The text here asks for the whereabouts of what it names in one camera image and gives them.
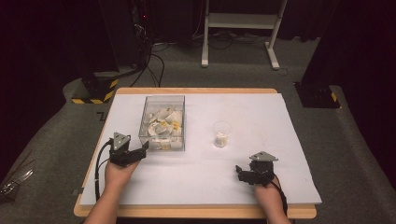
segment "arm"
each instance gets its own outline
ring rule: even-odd
[[[116,223],[120,195],[138,164],[139,161],[123,168],[112,162],[107,163],[105,189],[84,223]]]
[[[279,186],[277,178],[273,182]],[[268,223],[270,224],[290,224],[289,219],[283,212],[282,200],[279,192],[273,184],[268,184],[266,187],[263,185],[255,185],[256,198],[267,216]]]

